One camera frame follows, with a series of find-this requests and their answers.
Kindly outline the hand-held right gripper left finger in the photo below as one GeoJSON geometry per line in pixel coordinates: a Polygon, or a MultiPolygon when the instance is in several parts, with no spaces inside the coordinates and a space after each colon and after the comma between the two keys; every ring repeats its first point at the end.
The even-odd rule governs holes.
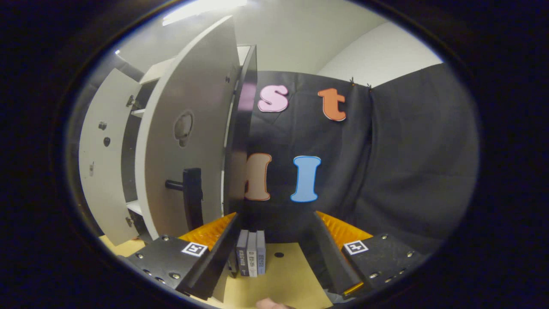
{"type": "Polygon", "coordinates": [[[126,258],[133,270],[179,293],[207,300],[227,276],[238,239],[238,213],[226,215],[185,235],[163,235],[126,258]]]}

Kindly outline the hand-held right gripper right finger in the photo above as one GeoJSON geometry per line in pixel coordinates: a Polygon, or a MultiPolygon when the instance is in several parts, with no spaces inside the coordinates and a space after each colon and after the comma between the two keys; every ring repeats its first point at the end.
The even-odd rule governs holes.
{"type": "Polygon", "coordinates": [[[425,256],[388,233],[372,235],[316,211],[311,233],[318,245],[332,290],[358,297],[382,290],[416,270],[425,256]]]}

